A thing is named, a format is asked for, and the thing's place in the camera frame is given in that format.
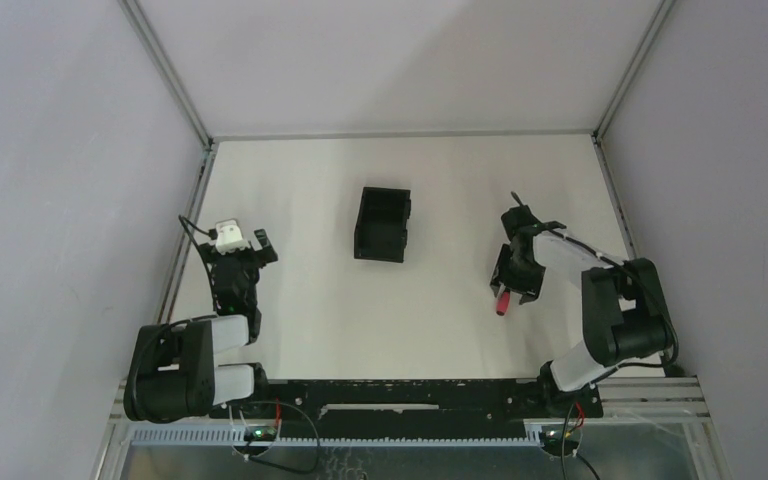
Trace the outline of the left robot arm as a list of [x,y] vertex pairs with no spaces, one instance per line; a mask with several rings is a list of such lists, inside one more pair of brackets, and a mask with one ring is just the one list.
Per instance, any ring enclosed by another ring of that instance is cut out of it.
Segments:
[[257,284],[278,255],[265,230],[254,248],[233,221],[220,222],[197,250],[207,269],[213,311],[138,332],[123,396],[132,421],[172,423],[233,402],[250,417],[265,414],[273,394],[257,363],[224,364],[222,353],[255,343],[262,314]]

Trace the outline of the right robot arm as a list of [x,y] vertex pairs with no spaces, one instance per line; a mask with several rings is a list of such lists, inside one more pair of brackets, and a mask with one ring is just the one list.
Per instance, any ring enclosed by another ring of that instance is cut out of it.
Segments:
[[572,235],[557,221],[543,222],[518,204],[500,217],[502,244],[489,286],[497,315],[511,303],[536,301],[548,271],[561,274],[581,295],[582,339],[545,363],[538,375],[538,402],[552,416],[565,415],[578,393],[628,367],[658,368],[677,360],[679,340],[654,263],[616,259]]

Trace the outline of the red handled screwdriver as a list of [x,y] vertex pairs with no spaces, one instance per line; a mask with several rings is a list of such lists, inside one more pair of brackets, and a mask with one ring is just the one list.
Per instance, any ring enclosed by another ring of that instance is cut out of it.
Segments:
[[500,317],[507,314],[510,305],[511,292],[507,289],[501,290],[496,299],[495,311]]

